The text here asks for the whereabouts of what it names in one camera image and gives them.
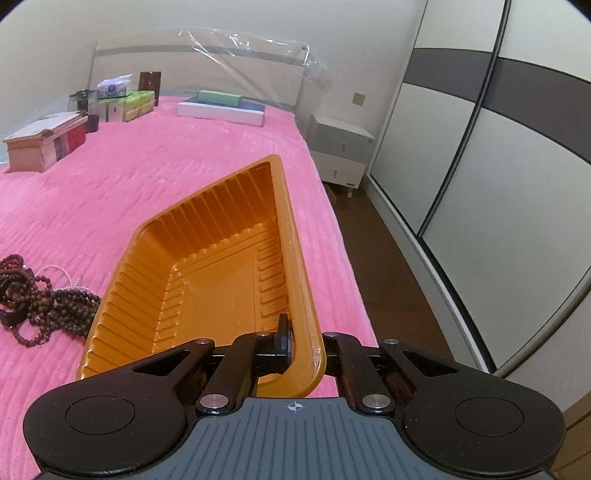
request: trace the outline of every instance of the gray gripper base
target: gray gripper base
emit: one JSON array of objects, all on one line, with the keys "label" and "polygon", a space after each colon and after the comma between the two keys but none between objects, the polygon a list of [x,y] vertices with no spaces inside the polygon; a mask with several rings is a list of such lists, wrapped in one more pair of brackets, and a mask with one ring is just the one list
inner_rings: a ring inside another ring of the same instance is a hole
[{"label": "gray gripper base", "polygon": [[[349,408],[344,398],[247,398],[236,413],[200,420],[172,455],[125,478],[455,480],[458,477],[415,455],[389,420],[361,416]],[[528,477],[529,480],[551,478],[547,473]]]}]

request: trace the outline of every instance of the crosshair marking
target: crosshair marking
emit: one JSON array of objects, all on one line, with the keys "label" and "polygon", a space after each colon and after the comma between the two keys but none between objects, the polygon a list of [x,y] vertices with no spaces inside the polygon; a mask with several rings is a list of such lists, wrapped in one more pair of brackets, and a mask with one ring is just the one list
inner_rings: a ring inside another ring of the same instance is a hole
[{"label": "crosshair marking", "polygon": [[289,408],[293,413],[300,411],[302,408],[305,408],[301,403],[296,402],[295,400],[290,403],[286,408]]}]

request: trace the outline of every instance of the headboard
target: headboard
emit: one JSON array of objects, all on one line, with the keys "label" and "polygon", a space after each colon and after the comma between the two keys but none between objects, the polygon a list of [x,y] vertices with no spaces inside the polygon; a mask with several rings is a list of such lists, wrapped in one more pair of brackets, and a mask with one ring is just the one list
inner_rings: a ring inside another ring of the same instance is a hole
[{"label": "headboard", "polygon": [[293,111],[309,47],[205,28],[152,30],[96,44],[90,88],[101,80],[162,71],[161,92],[219,90]]}]

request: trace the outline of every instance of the tissue box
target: tissue box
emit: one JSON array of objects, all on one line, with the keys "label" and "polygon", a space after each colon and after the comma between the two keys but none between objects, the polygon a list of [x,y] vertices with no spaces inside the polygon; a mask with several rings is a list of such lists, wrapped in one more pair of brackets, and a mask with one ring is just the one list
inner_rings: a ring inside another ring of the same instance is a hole
[{"label": "tissue box", "polygon": [[117,98],[128,95],[132,73],[114,79],[106,79],[96,86],[98,98]]},{"label": "tissue box", "polygon": [[132,92],[124,98],[99,100],[99,118],[103,122],[129,122],[154,110],[154,92]]},{"label": "tissue box", "polygon": [[46,171],[86,141],[87,120],[78,112],[55,113],[9,135],[3,140],[9,171]]}]

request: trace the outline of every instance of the small box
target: small box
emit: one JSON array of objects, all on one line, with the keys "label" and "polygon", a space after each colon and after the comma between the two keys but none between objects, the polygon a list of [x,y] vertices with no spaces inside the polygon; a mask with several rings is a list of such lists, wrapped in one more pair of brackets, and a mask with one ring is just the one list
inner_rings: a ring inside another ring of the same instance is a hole
[{"label": "small box", "polygon": [[124,98],[99,100],[99,118],[104,122],[129,122],[154,110],[151,90],[132,92]]},{"label": "small box", "polygon": [[9,135],[3,140],[9,171],[46,171],[84,144],[87,120],[78,112],[54,113]]}]

